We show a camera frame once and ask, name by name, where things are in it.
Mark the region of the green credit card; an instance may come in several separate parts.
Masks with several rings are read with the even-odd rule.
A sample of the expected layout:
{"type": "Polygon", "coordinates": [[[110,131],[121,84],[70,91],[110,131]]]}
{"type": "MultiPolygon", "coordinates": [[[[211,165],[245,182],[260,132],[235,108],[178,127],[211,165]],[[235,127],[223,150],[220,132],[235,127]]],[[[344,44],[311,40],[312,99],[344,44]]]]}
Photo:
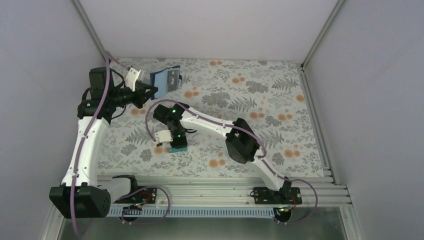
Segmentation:
{"type": "Polygon", "coordinates": [[[168,152],[170,153],[170,154],[172,154],[172,153],[179,153],[179,152],[185,152],[185,151],[187,151],[188,150],[188,148],[187,147],[181,147],[181,148],[173,148],[173,147],[169,147],[168,148],[168,152]]]}

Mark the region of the blue card holder wallet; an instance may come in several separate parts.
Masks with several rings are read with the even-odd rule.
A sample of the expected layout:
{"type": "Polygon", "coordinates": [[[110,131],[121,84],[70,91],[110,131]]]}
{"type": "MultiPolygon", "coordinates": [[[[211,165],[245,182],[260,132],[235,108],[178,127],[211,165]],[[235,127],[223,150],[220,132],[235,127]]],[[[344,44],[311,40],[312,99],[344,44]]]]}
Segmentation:
{"type": "MultiPolygon", "coordinates": [[[[158,91],[150,98],[151,100],[159,99],[165,97],[169,92],[167,92],[167,71],[172,68],[180,68],[180,65],[164,68],[160,71],[152,72],[150,76],[150,84],[158,88],[158,91]]],[[[180,88],[183,86],[183,77],[181,75],[180,68],[180,88]]]]}

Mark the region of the black credit card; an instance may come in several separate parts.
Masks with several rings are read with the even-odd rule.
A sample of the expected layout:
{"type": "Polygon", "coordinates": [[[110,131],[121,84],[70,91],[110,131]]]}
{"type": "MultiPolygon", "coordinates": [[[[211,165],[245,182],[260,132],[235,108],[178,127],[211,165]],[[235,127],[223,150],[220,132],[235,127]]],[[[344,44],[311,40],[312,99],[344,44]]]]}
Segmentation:
{"type": "Polygon", "coordinates": [[[180,88],[180,68],[170,68],[166,75],[167,92],[177,91],[180,88]]]}

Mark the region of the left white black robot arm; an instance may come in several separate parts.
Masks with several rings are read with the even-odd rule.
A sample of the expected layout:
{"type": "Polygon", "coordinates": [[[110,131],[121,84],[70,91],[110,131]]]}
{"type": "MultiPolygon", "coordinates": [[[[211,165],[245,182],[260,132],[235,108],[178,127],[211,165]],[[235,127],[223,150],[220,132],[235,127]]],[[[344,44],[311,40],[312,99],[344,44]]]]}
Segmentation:
{"type": "Polygon", "coordinates": [[[77,107],[78,133],[71,162],[59,186],[49,191],[49,199],[66,219],[104,218],[111,204],[120,198],[131,203],[139,197],[133,175],[118,175],[98,184],[98,162],[107,130],[117,108],[134,105],[141,109],[157,92],[157,87],[140,81],[142,71],[130,67],[122,82],[114,85],[116,71],[106,67],[89,72],[87,88],[77,107]]]}

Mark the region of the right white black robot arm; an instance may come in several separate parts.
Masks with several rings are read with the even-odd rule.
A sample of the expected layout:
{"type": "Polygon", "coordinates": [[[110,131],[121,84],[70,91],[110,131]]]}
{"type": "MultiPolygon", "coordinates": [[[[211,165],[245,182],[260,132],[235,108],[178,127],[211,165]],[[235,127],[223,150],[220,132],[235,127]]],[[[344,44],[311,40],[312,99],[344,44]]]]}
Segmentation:
{"type": "Polygon", "coordinates": [[[155,143],[169,143],[170,150],[178,152],[187,149],[186,134],[189,130],[216,135],[224,140],[228,155],[233,161],[246,165],[259,175],[274,202],[282,204],[290,198],[290,180],[280,175],[266,160],[265,144],[244,119],[224,120],[178,101],[173,104],[172,107],[166,107],[159,100],[149,108],[153,112],[153,118],[167,126],[166,130],[150,135],[155,143]]]}

